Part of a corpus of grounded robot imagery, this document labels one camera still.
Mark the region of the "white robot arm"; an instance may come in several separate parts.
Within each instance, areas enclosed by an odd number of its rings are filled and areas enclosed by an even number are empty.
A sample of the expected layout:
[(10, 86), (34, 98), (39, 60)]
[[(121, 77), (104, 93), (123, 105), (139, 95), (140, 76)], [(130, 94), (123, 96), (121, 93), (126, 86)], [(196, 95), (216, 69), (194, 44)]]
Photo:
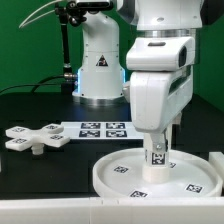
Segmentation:
[[(193, 91), (195, 31), (224, 15), (224, 0), (75, 0), (84, 13), (84, 55), (80, 96), (87, 101), (114, 100), (122, 92), (130, 100), (132, 123), (144, 134), (144, 148), (168, 150), (168, 127), (188, 104)], [(119, 27), (102, 12), (115, 9), (137, 27), (126, 55), (132, 71), (122, 81)]]

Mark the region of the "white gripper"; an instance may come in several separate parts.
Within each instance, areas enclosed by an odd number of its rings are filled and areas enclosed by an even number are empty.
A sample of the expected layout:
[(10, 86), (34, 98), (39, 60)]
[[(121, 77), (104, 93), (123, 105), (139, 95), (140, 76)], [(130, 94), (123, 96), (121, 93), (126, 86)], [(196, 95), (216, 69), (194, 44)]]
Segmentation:
[(189, 103), (193, 94), (193, 68), (173, 72), (133, 72), (130, 79), (131, 119), (137, 131), (152, 134), (153, 151), (168, 151), (162, 133)]

